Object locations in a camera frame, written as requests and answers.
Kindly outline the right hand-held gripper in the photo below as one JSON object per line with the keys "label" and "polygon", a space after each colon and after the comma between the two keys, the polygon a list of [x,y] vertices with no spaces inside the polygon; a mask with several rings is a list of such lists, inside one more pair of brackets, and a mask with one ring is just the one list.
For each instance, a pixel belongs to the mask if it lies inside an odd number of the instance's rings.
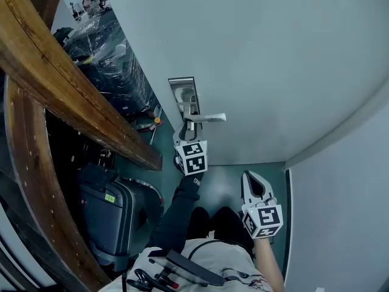
{"label": "right hand-held gripper", "polygon": [[272,186],[261,175],[246,170],[241,176],[242,222],[252,239],[276,235],[283,226],[283,213]]}

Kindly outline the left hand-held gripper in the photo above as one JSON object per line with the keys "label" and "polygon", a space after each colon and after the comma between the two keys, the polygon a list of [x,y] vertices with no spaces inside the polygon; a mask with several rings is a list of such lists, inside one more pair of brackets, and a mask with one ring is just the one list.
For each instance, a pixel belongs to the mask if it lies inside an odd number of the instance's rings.
{"label": "left hand-held gripper", "polygon": [[202,124],[194,124],[194,138],[186,141],[188,123],[184,122],[173,134],[174,164],[184,176],[204,173],[208,169],[208,145],[204,140]]}

